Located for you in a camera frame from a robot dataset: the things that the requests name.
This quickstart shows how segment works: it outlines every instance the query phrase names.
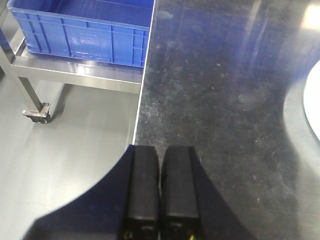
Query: stainless steel cart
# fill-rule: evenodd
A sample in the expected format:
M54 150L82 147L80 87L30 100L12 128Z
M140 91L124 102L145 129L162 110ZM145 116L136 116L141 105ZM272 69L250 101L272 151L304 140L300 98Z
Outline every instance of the stainless steel cart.
M41 102L29 79L92 88L140 93L143 69L96 61L78 60L28 52L20 28L7 39L2 26L8 17L7 1L0 2L0 65L20 91L26 109L22 114L34 122L50 120L50 103Z

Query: gray floor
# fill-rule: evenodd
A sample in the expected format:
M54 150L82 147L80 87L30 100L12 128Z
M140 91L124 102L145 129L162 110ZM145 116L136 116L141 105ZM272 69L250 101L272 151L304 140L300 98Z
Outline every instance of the gray floor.
M138 95L33 82L52 103L49 124L22 116L24 104L0 80L0 239L18 240L37 217L93 186L131 144Z

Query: scratch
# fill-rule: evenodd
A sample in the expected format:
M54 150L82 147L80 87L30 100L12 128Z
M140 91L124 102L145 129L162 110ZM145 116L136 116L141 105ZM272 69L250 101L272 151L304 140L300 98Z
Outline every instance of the scratch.
M196 134L195 134L194 140L197 141L197 138L198 138L198 130L196 130Z
M37 204L37 205L42 205L42 206L47 206L47 205L45 205L45 204L42 204L42 203L40 203L40 202L34 202L34 201L16 201L15 200L15 202L17 203L17 204Z
M275 153L278 151L278 149L277 150L275 150L272 154L271 154L271 157L273 158L274 157L274 155L275 155Z
M285 185L284 185L284 181L283 181L283 179L282 179L282 175L281 175L281 173L279 172L279 175L280 175L280 179L281 179L281 183L282 183L282 187L284 187Z

